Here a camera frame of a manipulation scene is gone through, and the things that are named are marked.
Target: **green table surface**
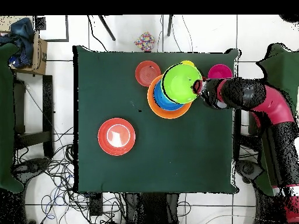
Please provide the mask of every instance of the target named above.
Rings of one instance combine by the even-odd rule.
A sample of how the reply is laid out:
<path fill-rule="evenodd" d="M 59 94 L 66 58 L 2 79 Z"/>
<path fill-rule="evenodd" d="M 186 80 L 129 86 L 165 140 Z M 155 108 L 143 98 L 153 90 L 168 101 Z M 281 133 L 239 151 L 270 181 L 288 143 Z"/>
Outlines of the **green table surface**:
<path fill-rule="evenodd" d="M 232 110 L 214 110 L 196 99 L 183 116 L 158 117 L 147 102 L 147 87 L 135 78 L 137 65 L 156 62 L 161 72 L 183 60 L 204 76 L 215 64 L 234 71 L 238 50 L 215 54 L 78 52 L 78 191 L 211 192 L 232 194 Z M 111 156 L 98 144 L 98 130 L 110 118 L 135 129 L 132 150 Z"/>

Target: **red plate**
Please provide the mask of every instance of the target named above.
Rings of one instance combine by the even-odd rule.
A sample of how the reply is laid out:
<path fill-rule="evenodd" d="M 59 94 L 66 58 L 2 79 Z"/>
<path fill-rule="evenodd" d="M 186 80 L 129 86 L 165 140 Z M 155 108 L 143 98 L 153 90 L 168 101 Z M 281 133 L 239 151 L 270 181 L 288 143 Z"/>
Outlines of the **red plate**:
<path fill-rule="evenodd" d="M 110 155 L 123 155 L 135 143 L 133 126 L 122 118 L 111 118 L 101 125 L 98 132 L 100 147 Z"/>
<path fill-rule="evenodd" d="M 141 62 L 135 71 L 136 80 L 145 87 L 149 87 L 152 81 L 160 74 L 159 66 L 152 61 Z"/>

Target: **white tile floor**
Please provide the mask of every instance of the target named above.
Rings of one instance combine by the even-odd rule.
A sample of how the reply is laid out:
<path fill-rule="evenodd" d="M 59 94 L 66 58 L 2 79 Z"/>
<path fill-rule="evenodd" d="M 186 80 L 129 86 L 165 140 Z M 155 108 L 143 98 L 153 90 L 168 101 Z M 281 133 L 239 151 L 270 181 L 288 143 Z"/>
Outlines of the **white tile floor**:
<path fill-rule="evenodd" d="M 107 24 L 113 32 L 116 41 L 112 41 L 107 31 L 97 16 L 91 16 L 94 35 L 102 41 L 109 51 L 134 51 L 141 52 L 134 40 L 145 31 L 149 31 L 158 41 L 161 32 L 160 15 L 123 15 L 105 17 Z M 292 23 L 282 21 L 278 15 L 184 15 L 184 21 L 192 37 L 192 45 L 187 29 L 184 25 L 182 15 L 173 17 L 173 29 L 175 37 L 182 51 L 192 50 L 202 53 L 225 52 L 229 48 L 239 48 L 242 56 L 239 59 L 238 75 L 244 78 L 262 78 L 263 73 L 255 64 L 261 60 L 269 44 L 284 43 L 293 51 L 299 49 L 299 30 Z M 173 31 L 168 37 L 167 33 L 168 15 L 164 15 L 164 51 L 179 51 L 173 38 Z M 54 84 L 54 119 L 55 129 L 58 135 L 64 133 L 74 125 L 73 119 L 73 64 L 72 46 L 82 45 L 91 50 L 104 51 L 102 45 L 91 35 L 91 27 L 86 16 L 69 16 L 69 42 L 48 43 L 47 52 L 47 74 L 53 76 Z M 54 34 L 43 34 L 54 37 Z M 157 43 L 153 52 L 162 52 L 162 38 L 159 47 Z M 18 74 L 18 78 L 26 82 L 28 90 L 35 101 L 42 106 L 41 76 Z M 26 95 L 26 131 L 42 130 L 42 113 L 33 100 Z M 242 122 L 246 124 L 246 114 L 242 115 Z M 71 144 L 73 130 L 61 138 L 62 143 Z M 26 158 L 42 157 L 41 145 L 30 148 Z M 255 196 L 251 185 L 244 184 L 239 175 L 236 174 L 235 183 L 239 193 L 235 195 L 224 194 L 187 194 L 187 202 L 192 206 L 187 217 L 180 217 L 180 224 L 252 224 L 255 214 Z M 42 174 L 34 178 L 27 189 L 26 211 L 30 219 L 39 223 L 44 218 L 41 207 L 45 209 L 47 201 L 41 199 L 52 192 L 55 188 L 52 180 Z M 105 193 L 105 198 L 114 197 L 113 194 Z M 58 219 L 63 216 L 67 206 L 55 206 Z M 178 207 L 178 214 L 183 215 L 184 207 Z M 115 221 L 119 221 L 120 215 L 116 214 Z M 57 224 L 56 219 L 46 219 L 44 224 Z M 88 224 L 80 212 L 69 210 L 60 224 Z"/>

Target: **pink cup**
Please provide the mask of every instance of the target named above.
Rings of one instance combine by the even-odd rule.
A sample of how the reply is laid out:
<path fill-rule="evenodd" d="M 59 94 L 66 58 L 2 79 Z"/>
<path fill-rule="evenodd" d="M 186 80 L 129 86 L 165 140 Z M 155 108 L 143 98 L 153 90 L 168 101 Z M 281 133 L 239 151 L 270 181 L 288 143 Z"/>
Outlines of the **pink cup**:
<path fill-rule="evenodd" d="M 208 72 L 208 78 L 217 79 L 217 78 L 232 78 L 232 72 L 229 67 L 224 64 L 214 65 Z"/>

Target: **lime green bowl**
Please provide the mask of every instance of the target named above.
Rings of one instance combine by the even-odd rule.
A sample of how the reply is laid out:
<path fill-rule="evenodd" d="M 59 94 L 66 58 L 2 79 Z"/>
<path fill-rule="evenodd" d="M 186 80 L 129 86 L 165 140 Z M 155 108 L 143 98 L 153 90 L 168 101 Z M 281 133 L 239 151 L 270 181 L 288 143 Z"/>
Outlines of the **lime green bowl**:
<path fill-rule="evenodd" d="M 198 96 L 192 91 L 196 80 L 202 80 L 202 76 L 195 66 L 190 64 L 173 65 L 163 74 L 162 92 L 173 102 L 179 104 L 192 102 Z"/>

